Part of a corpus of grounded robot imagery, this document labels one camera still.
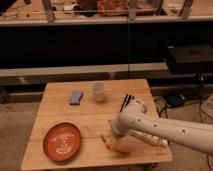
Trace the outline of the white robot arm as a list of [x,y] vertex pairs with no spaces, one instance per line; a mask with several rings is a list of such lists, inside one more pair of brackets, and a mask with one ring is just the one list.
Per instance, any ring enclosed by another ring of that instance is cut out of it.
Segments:
[[116,138],[125,137],[130,130],[151,134],[213,155],[212,124],[150,116],[140,99],[132,100],[111,123],[111,132]]

